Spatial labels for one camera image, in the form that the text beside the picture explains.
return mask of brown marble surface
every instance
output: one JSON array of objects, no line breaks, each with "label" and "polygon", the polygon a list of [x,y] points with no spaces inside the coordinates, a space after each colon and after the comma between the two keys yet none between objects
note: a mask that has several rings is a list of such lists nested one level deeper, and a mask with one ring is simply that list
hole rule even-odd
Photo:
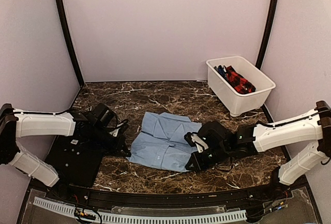
[{"label": "brown marble surface", "polygon": [[[194,122],[218,120],[235,132],[240,125],[266,122],[261,109],[238,117],[231,117],[206,82],[116,82],[87,83],[81,90],[74,107],[86,111],[103,102],[114,110],[119,119],[129,119],[126,131],[130,147],[141,130],[146,111],[185,115]],[[232,190],[267,184],[272,170],[283,163],[280,148],[256,156],[234,159],[203,172],[176,173],[157,170],[134,163],[125,158],[104,157],[93,188],[129,193],[203,193]]]}]

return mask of red and black plaid fabric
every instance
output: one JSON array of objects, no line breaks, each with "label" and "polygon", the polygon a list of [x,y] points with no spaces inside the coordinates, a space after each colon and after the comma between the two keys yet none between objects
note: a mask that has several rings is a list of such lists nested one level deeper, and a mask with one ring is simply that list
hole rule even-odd
[{"label": "red and black plaid fabric", "polygon": [[240,94],[255,92],[255,87],[242,75],[238,74],[230,65],[227,67],[227,77],[230,85]]}]

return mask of white plastic bin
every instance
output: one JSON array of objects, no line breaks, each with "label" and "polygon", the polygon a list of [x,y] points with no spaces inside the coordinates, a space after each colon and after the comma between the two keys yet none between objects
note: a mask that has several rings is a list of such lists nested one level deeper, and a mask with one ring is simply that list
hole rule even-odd
[{"label": "white plastic bin", "polygon": [[[253,64],[240,56],[223,57],[207,60],[208,85],[222,101],[233,117],[253,109],[260,108],[266,101],[275,83]],[[238,93],[215,69],[215,66],[232,65],[236,72],[241,74],[255,87],[256,91],[249,94]]]}]

